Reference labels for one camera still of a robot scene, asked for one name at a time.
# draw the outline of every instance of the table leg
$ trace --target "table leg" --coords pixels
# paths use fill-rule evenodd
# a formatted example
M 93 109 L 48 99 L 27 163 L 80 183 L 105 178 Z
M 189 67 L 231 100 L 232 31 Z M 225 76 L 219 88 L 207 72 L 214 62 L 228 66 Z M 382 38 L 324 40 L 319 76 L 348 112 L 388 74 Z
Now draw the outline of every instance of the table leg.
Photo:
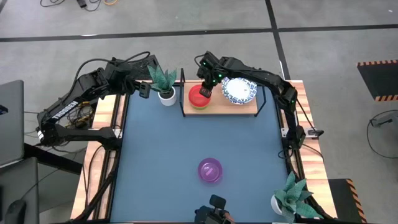
M 55 154 L 52 154 L 51 152 L 47 152 L 38 147 L 31 146 L 30 144 L 25 143 L 24 152 L 24 159 L 36 157 L 37 162 L 41 164 L 55 167 L 66 172 L 70 172 L 72 174 L 80 175 L 81 168 L 83 167 L 83 165 L 78 162 L 64 158 L 62 156 L 57 156 Z

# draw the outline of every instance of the white pot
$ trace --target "white pot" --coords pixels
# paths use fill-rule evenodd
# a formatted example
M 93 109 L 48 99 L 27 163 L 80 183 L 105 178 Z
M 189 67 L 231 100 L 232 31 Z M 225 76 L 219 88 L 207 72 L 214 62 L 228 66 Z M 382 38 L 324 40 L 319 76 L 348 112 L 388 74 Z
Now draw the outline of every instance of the white pot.
M 159 96 L 160 102 L 162 102 L 162 104 L 165 106 L 172 106 L 177 100 L 177 96 L 175 94 L 175 88 L 174 87 L 172 87 L 172 88 L 173 88 L 173 95 L 169 99 L 165 99 L 160 96 L 160 93 L 157 93 L 157 95 Z
M 271 207 L 276 214 L 282 215 L 282 210 L 279 208 L 278 201 L 276 200 L 275 195 L 273 195 L 271 198 Z

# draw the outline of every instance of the potted plant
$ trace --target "potted plant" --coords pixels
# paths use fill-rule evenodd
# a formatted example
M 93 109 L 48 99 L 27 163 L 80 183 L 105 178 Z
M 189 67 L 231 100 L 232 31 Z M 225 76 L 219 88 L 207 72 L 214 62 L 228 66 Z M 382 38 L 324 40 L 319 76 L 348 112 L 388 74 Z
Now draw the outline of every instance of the potted plant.
M 156 69 L 154 69 L 149 65 L 148 70 L 152 80 L 154 81 L 151 87 L 153 90 L 158 92 L 157 94 L 160 98 L 160 102 L 165 106 L 172 106 L 177 99 L 175 88 L 173 87 L 175 79 L 177 78 L 177 70 L 170 73 L 166 70 L 166 72 L 163 73 L 160 66 L 157 66 Z
M 307 180 L 303 179 L 295 183 L 294 173 L 291 172 L 286 180 L 283 190 L 275 190 L 271 198 L 271 207 L 279 215 L 283 215 L 292 224 L 297 213 L 307 218 L 323 218 L 311 206 L 303 201 L 313 193 L 303 190 Z

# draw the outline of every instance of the blue table surface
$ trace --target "blue table surface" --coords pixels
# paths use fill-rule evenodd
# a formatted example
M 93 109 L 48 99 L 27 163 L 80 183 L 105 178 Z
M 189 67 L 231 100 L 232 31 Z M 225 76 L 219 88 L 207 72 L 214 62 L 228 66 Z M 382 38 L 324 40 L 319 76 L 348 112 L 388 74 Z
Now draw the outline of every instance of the blue table surface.
M 283 188 L 287 171 L 277 157 L 282 143 L 268 89 L 266 98 L 257 118 L 184 118 L 178 101 L 166 107 L 154 92 L 149 99 L 132 95 L 111 221 L 193 222 L 196 209 L 210 207 L 212 194 L 226 199 L 225 209 L 236 222 L 284 221 L 270 205 L 274 190 Z M 262 101 L 262 94 L 257 94 L 258 105 Z M 207 157 L 223 166 L 217 184 L 204 183 L 197 174 L 200 161 Z

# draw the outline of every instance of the purple bowl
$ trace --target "purple bowl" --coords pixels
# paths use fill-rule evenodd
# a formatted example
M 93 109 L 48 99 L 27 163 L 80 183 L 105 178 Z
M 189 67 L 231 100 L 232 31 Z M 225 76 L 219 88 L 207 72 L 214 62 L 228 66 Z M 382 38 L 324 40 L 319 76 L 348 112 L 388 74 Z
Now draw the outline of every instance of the purple bowl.
M 198 175 L 206 182 L 215 183 L 223 175 L 223 168 L 218 160 L 206 158 L 199 163 Z

